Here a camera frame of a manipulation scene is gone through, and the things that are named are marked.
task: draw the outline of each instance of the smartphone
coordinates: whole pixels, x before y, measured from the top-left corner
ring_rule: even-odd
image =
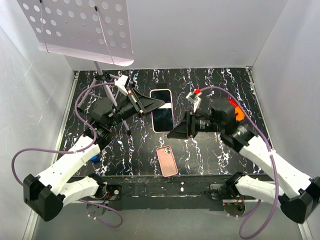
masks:
[[[174,154],[170,146],[162,146],[156,149],[162,176],[170,177],[178,174],[178,168]]]
[[[172,94],[169,89],[153,89],[150,97],[163,100],[165,104],[151,112],[152,128],[156,133],[171,132],[174,129]]]

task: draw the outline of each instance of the blue object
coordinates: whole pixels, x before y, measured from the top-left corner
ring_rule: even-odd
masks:
[[[93,156],[92,158],[90,158],[90,161],[93,162],[93,163],[96,163],[96,162],[99,162],[100,159],[98,156]]]

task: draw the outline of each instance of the round hole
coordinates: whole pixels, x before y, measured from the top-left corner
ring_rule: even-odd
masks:
[[[115,9],[120,12],[122,10],[122,6],[120,4],[116,4]]]
[[[62,11],[61,11],[60,9],[57,9],[57,10],[56,10],[56,13],[57,13],[58,15],[62,16]]]
[[[86,19],[87,18],[87,16],[82,12],[82,13],[80,13],[80,17],[82,18],[82,19]]]
[[[108,16],[106,16],[106,17],[104,18],[104,20],[105,20],[108,24],[111,23],[111,18],[108,17]]]
[[[123,24],[125,24],[125,22],[121,18],[119,18],[118,19],[118,24],[123,25]]]
[[[92,15],[92,19],[95,20],[95,21],[98,21],[98,20],[99,20],[98,16],[95,15],[95,14]]]
[[[50,14],[50,13],[51,13],[50,8],[48,8],[48,7],[46,7],[46,8],[45,8],[45,11],[46,11],[48,14]]]
[[[27,5],[27,4],[22,4],[23,5],[23,7],[26,9],[26,10],[29,10],[29,6]]]
[[[34,5],[34,10],[36,10],[37,12],[40,12],[40,8],[37,5]]]
[[[96,6],[95,2],[93,0],[89,1],[90,7],[94,8]]]
[[[108,3],[106,3],[105,1],[102,3],[102,7],[104,8],[104,9],[108,9]]]

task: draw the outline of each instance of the gray floor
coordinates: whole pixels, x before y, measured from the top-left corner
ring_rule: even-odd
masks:
[[[253,203],[247,203],[247,209]],[[271,205],[262,203],[261,207],[247,222],[244,234],[257,230],[269,214]],[[35,226],[33,240],[238,240],[242,219],[226,217],[223,212],[207,213],[205,209],[166,209],[166,210],[124,210],[124,222],[119,228],[112,229],[88,217],[84,203],[71,203],[52,221],[41,218]],[[103,217],[116,224],[118,219],[113,212]],[[266,229],[255,240],[290,239],[301,240],[302,236],[296,223],[290,221],[279,209]]]

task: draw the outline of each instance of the orange object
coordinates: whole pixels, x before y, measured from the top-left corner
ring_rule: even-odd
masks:
[[[238,104],[234,100],[232,100],[231,98],[228,98],[228,101],[230,102],[230,104],[232,106],[234,106],[234,111],[235,111],[235,115],[236,115],[235,119],[239,122],[242,121],[243,119],[245,119],[245,114],[241,110],[241,108],[238,106]]]

